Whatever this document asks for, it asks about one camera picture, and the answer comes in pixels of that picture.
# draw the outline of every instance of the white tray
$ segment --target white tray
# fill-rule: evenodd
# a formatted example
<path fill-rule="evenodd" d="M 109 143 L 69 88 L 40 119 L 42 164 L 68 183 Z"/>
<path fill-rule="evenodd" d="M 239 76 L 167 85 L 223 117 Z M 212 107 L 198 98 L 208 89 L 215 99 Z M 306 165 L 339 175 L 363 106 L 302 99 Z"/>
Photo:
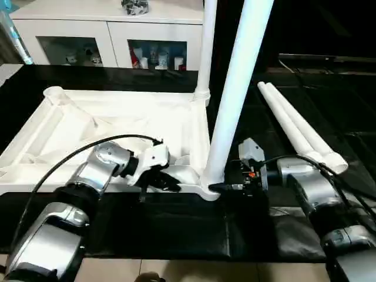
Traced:
<path fill-rule="evenodd" d="M 192 93 L 64 90 L 54 86 L 43 94 L 42 103 L 0 155 L 0 194 L 30 191 L 48 169 L 73 150 L 119 134 L 163 139 L 171 165 L 190 166 L 197 179 L 202 174 L 210 147 L 206 107 L 205 101 L 193 101 Z M 140 139 L 116 142 L 136 155 L 152 145 Z M 89 152 L 58 169 L 40 192 L 64 185 Z M 117 177 L 107 192 L 137 190 Z"/>

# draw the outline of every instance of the tiled floor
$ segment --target tiled floor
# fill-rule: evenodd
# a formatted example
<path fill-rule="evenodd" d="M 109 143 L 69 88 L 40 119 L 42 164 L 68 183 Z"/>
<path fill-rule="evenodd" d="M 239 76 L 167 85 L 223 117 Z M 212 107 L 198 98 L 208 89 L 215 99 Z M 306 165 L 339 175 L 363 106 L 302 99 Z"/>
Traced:
<path fill-rule="evenodd" d="M 5 260 L 0 255 L 0 264 L 5 265 Z M 148 272 L 159 274 L 166 282 L 329 282 L 323 264 L 96 258 L 83 261 L 75 281 L 134 282 L 140 273 Z"/>

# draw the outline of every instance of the white pole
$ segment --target white pole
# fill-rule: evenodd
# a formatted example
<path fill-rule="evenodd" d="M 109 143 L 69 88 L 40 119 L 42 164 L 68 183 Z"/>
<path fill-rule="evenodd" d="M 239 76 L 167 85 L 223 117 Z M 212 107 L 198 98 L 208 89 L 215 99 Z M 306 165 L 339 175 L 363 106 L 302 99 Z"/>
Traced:
<path fill-rule="evenodd" d="M 201 178 L 203 186 L 224 180 L 224 167 L 272 6 L 273 0 L 244 1 L 209 157 Z"/>
<path fill-rule="evenodd" d="M 334 152 L 323 138 L 313 129 L 313 127 L 299 114 L 290 102 L 274 87 L 273 84 L 266 84 L 267 90 L 277 99 L 284 111 L 310 143 L 312 148 L 320 153 L 324 158 L 324 163 L 336 173 L 342 173 L 348 168 L 348 163 L 343 157 Z"/>
<path fill-rule="evenodd" d="M 323 157 L 312 148 L 307 139 L 303 136 L 295 123 L 290 119 L 283 107 L 279 104 L 279 101 L 273 94 L 271 94 L 265 83 L 259 82 L 257 86 L 261 94 L 264 96 L 265 101 L 268 103 L 269 108 L 276 117 L 278 123 L 282 127 L 284 133 L 287 135 L 288 139 L 293 145 L 295 151 L 298 154 L 311 157 L 315 161 L 322 163 L 324 161 Z"/>
<path fill-rule="evenodd" d="M 205 0 L 204 22 L 202 30 L 201 58 L 197 87 L 194 91 L 196 100 L 210 98 L 209 79 L 212 65 L 214 28 L 216 26 L 217 0 Z"/>

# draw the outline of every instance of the black table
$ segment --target black table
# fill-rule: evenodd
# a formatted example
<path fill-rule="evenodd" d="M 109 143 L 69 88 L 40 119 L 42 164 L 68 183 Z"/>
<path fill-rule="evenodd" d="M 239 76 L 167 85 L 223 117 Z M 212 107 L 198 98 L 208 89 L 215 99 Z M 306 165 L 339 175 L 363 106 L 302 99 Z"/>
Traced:
<path fill-rule="evenodd" d="M 12 140 L 43 99 L 42 91 L 59 85 L 65 89 L 138 90 L 193 92 L 196 72 L 88 68 L 67 66 L 23 66 L 0 88 L 0 118 L 12 126 L 3 128 L 0 151 Z M 258 81 L 272 82 L 340 152 L 350 167 L 345 179 L 354 187 L 376 195 L 376 100 L 373 77 L 341 75 L 255 74 L 233 142 L 252 137 L 267 157 L 294 153 L 273 114 L 259 94 Z M 211 86 L 207 108 L 209 130 L 215 123 L 221 85 Z M 9 244 L 27 193 L 0 197 L 2 232 L 0 252 Z M 270 216 L 269 205 L 297 207 L 289 189 L 271 186 L 268 199 L 244 199 L 236 195 L 206 202 L 194 194 L 148 194 L 145 203 L 132 193 L 104 196 L 92 224 L 87 247 L 91 257 L 143 259 L 205 259 L 226 261 L 319 262 L 325 260 L 319 239 L 303 216 Z M 38 194 L 29 225 L 51 201 Z"/>

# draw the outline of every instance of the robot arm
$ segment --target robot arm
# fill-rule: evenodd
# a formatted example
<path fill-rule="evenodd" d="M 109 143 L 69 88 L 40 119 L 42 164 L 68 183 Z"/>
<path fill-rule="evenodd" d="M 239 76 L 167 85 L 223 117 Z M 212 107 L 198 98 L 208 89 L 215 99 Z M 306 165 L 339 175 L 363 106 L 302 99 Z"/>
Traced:
<path fill-rule="evenodd" d="M 375 281 L 376 237 L 345 205 L 333 183 L 302 160 L 281 159 L 278 169 L 320 238 L 331 281 Z"/>
<path fill-rule="evenodd" d="M 8 257 L 4 281 L 73 281 L 83 259 L 85 234 L 112 177 L 134 185 L 153 168 L 168 165 L 165 145 L 138 157 L 113 142 L 97 145 L 48 204 Z"/>
<path fill-rule="evenodd" d="M 262 149 L 251 139 L 239 145 L 239 158 L 229 163 L 225 182 L 210 186 L 215 192 L 240 191 L 254 196 L 267 190 L 269 176 L 278 176 L 295 196 L 320 238 L 327 256 L 327 271 L 332 282 L 376 281 L 376 237 L 360 216 L 343 202 L 335 185 L 308 162 L 280 159 L 278 172 L 258 166 L 264 160 Z"/>

